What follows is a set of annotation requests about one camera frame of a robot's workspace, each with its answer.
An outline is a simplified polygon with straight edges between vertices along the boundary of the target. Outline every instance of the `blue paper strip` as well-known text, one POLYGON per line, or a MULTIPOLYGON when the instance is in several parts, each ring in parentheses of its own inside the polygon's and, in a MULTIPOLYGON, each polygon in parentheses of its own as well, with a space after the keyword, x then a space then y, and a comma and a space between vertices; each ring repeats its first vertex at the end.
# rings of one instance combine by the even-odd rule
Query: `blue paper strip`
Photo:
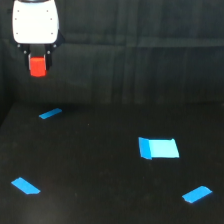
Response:
POLYGON ((149 148, 149 140, 144 138, 138 138, 138 141, 139 141, 141 157, 145 159, 152 159, 150 148, 149 148))
POLYGON ((18 178, 12 182, 12 184, 23 191, 25 194, 38 194, 40 190, 25 181, 23 178, 18 178))
POLYGON ((152 158, 179 158, 179 152, 174 139, 149 140, 152 158))
POLYGON ((57 109, 51 110, 47 113, 41 114, 39 117, 42 118, 42 119, 46 119, 46 118, 51 117, 51 116, 53 116, 55 114, 58 114, 60 112, 62 112, 62 110, 57 108, 57 109))
POLYGON ((211 190, 209 190, 207 187, 201 186, 185 195, 182 197, 184 198, 185 201, 189 203, 194 203, 195 201, 205 197, 206 195, 212 193, 211 190))

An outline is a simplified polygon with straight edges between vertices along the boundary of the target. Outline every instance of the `blue square paper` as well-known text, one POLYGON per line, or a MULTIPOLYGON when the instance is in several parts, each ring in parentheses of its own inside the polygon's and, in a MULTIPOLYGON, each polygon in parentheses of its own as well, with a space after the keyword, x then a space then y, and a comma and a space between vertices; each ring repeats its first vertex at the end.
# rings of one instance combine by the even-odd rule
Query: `blue square paper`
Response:
POLYGON ((185 195, 182 197, 184 198, 185 201, 189 203, 194 203, 195 201, 205 197, 206 195, 212 193, 211 190, 209 190, 207 187, 201 186, 185 195))
POLYGON ((174 139, 149 140, 152 158, 179 158, 179 152, 174 139))
POLYGON ((25 194, 38 194, 40 190, 25 181, 23 178, 18 178, 12 182, 12 184, 23 191, 25 194))
POLYGON ((46 118, 52 117, 55 114, 58 114, 58 113, 61 113, 61 112, 62 112, 61 109, 56 108, 56 109, 51 110, 51 111, 49 111, 47 113, 44 113, 44 114, 39 115, 39 117, 42 118, 42 119, 46 119, 46 118))
POLYGON ((140 154, 142 158, 152 159, 149 148, 149 140, 145 138, 138 138, 140 154))

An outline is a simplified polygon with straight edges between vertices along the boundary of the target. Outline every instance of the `robot end effector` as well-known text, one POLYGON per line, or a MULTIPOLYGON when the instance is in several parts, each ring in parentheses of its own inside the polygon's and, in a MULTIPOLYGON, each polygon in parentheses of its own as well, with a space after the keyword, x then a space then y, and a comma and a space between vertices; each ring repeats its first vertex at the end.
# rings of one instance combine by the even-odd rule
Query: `robot end effector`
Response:
POLYGON ((15 44, 24 54, 27 69, 32 76, 45 76, 52 66, 52 53, 65 42, 54 0, 15 0, 12 26, 15 44), (44 57, 31 57, 31 44, 44 44, 44 57))

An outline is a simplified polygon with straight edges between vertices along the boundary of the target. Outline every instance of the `black backdrop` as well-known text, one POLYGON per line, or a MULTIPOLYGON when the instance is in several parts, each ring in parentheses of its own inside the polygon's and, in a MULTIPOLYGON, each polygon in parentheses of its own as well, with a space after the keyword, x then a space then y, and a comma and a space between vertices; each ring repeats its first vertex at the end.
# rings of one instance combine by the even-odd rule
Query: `black backdrop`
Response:
POLYGON ((9 42, 7 10, 13 1, 0 1, 0 75, 15 100, 223 101, 224 1, 56 0, 56 5, 66 43, 55 51, 47 77, 37 79, 9 42))

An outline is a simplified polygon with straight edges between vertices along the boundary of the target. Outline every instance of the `blue tape piece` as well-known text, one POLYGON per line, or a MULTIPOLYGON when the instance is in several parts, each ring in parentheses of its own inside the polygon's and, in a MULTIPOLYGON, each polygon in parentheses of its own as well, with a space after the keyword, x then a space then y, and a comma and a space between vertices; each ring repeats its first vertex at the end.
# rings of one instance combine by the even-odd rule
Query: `blue tape piece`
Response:
POLYGON ((149 148, 149 140, 144 138, 138 138, 141 157, 145 159, 152 159, 149 148))
POLYGON ((61 112, 62 112, 62 110, 57 108, 57 109, 51 110, 47 113, 41 114, 39 117, 42 118, 42 119, 46 119, 48 117, 51 117, 51 116, 53 116, 55 114, 58 114, 58 113, 61 113, 61 112))
POLYGON ((40 193, 40 190, 38 190, 36 187, 25 181, 23 178, 18 178, 12 182, 12 184, 23 191, 25 194, 38 194, 40 193))
POLYGON ((185 201, 189 203, 194 203, 195 201, 205 197, 206 195, 212 193, 211 190, 209 190, 207 187, 201 186, 185 195, 182 197, 184 198, 185 201))
POLYGON ((174 139, 149 140, 152 158, 179 158, 179 152, 174 139))

